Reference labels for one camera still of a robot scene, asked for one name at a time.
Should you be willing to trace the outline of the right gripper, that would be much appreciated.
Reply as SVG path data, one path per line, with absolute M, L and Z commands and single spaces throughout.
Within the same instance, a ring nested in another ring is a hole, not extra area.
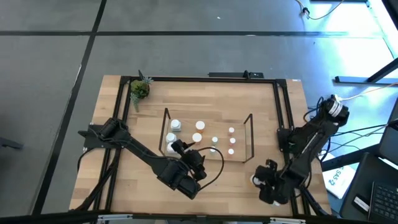
M 287 204 L 291 197 L 291 191 L 298 186 L 298 176 L 293 173 L 293 159 L 281 170 L 277 170 L 277 163 L 271 159 L 266 160 L 265 166 L 256 168 L 255 176 L 259 176 L 261 184 L 256 185 L 259 191 L 259 199 L 265 203 Z

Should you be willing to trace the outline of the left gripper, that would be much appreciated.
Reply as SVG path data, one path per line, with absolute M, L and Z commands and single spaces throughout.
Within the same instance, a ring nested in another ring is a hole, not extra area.
M 180 155 L 181 160 L 193 171 L 193 178 L 195 180 L 203 180 L 207 177 L 204 165 L 205 157 L 197 150 L 192 149 L 194 145 L 195 142 L 186 143 L 178 139 L 172 143 L 171 147 Z

